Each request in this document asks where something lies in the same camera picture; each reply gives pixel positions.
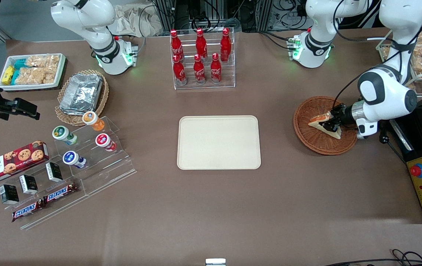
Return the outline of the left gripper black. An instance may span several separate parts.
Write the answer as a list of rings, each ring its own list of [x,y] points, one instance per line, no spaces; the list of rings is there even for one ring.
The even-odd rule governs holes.
[[[354,125],[355,119],[352,115],[352,105],[339,104],[333,107],[329,113],[331,121],[325,121],[323,128],[328,132],[341,133],[341,126]]]

